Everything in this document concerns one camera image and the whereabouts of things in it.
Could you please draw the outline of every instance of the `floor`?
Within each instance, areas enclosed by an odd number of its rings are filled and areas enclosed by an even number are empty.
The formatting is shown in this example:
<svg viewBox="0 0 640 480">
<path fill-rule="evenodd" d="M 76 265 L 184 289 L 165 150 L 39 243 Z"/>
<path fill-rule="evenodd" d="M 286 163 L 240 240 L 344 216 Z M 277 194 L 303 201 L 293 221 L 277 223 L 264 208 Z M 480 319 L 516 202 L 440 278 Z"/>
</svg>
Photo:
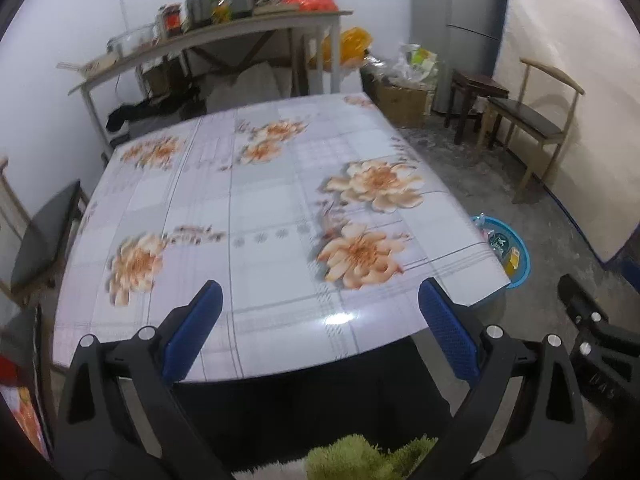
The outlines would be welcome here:
<svg viewBox="0 0 640 480">
<path fill-rule="evenodd" d="M 576 329 L 564 313 L 556 295 L 558 279 L 570 272 L 590 292 L 610 316 L 613 324 L 640 332 L 640 297 L 619 275 L 603 270 L 587 243 L 562 212 L 558 204 L 535 181 L 529 184 L 523 203 L 511 198 L 524 168 L 502 148 L 485 151 L 481 162 L 471 163 L 474 139 L 469 121 L 460 146 L 452 143 L 456 121 L 450 129 L 442 119 L 432 117 L 424 129 L 401 130 L 412 146 L 425 158 L 469 214 L 486 213 L 511 225 L 523 238 L 530 253 L 532 271 L 527 281 L 506 293 L 506 311 L 500 325 L 513 337 L 541 340 L 548 333 L 558 334 L 567 349 L 573 345 Z M 48 314 L 55 309 L 55 294 L 49 294 Z M 454 413 L 466 396 L 466 383 L 457 380 L 428 330 L 414 341 L 442 395 Z M 60 398 L 63 377 L 54 374 L 54 392 Z M 518 395 L 519 380 L 512 380 L 492 430 L 481 447 L 485 455 L 496 449 Z M 589 432 L 599 414 L 585 402 Z M 142 431 L 144 439 L 148 430 Z"/>
</svg>

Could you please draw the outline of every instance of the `green plush fabric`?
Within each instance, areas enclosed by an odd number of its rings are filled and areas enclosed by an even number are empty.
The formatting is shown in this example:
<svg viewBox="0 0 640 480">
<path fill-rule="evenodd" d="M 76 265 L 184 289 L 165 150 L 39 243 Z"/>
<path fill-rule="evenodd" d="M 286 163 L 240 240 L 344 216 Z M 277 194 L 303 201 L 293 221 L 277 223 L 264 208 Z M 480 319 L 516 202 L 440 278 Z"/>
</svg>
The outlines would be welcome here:
<svg viewBox="0 0 640 480">
<path fill-rule="evenodd" d="M 307 480 L 403 480 L 437 442 L 417 438 L 395 452 L 381 452 L 362 435 L 349 435 L 306 456 Z"/>
</svg>

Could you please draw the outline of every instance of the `chair seat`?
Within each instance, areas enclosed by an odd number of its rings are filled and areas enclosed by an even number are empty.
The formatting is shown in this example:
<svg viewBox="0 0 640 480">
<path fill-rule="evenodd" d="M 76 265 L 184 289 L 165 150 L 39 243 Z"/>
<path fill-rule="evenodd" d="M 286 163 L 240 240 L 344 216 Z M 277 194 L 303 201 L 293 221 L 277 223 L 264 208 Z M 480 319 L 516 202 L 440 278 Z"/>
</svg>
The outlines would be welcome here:
<svg viewBox="0 0 640 480">
<path fill-rule="evenodd" d="M 513 99 L 500 99 L 496 97 L 489 97 L 488 101 L 497 108 L 498 113 L 501 111 L 506 112 L 536 130 L 541 136 L 545 137 L 545 139 L 562 134 L 561 128 L 526 104 L 519 103 Z"/>
<path fill-rule="evenodd" d="M 18 291 L 51 266 L 64 251 L 66 229 L 73 220 L 80 181 L 65 187 L 31 219 L 22 238 L 11 275 L 11 290 Z"/>
</svg>

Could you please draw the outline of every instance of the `dark wooden stool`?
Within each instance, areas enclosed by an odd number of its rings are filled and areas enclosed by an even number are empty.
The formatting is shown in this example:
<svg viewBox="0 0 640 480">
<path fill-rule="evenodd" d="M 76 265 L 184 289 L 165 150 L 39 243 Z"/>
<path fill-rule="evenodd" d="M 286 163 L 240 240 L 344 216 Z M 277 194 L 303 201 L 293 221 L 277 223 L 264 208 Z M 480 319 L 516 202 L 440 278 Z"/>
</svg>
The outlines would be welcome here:
<svg viewBox="0 0 640 480">
<path fill-rule="evenodd" d="M 451 94 L 449 95 L 449 106 L 447 106 L 447 117 L 444 120 L 445 128 L 449 127 L 456 90 L 460 90 L 465 96 L 462 103 L 462 111 L 460 112 L 460 119 L 458 120 L 458 129 L 456 130 L 456 136 L 453 139 L 454 144 L 460 144 L 460 142 L 462 142 L 462 134 L 465 131 L 466 118 L 468 117 L 469 110 L 471 110 L 476 98 L 478 96 L 507 98 L 509 97 L 509 91 L 504 86 L 498 84 L 493 79 L 485 75 L 469 75 L 460 72 L 459 70 L 454 70 L 451 78 Z M 474 129 L 477 130 L 479 126 L 480 123 L 476 120 L 476 126 Z M 496 121 L 496 132 L 498 127 L 500 127 L 500 123 L 499 121 Z"/>
</svg>

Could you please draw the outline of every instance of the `refrigerator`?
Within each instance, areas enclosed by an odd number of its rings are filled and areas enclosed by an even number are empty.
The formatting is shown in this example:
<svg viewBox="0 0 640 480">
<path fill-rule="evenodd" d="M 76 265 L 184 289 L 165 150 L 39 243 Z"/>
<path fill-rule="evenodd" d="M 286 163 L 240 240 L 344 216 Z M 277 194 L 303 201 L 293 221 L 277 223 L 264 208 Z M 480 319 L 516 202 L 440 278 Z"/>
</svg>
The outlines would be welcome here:
<svg viewBox="0 0 640 480">
<path fill-rule="evenodd" d="M 433 109 L 445 112 L 451 73 L 492 76 L 508 0 L 412 0 L 411 42 L 436 52 L 440 63 Z M 460 110 L 458 96 L 454 113 Z"/>
</svg>

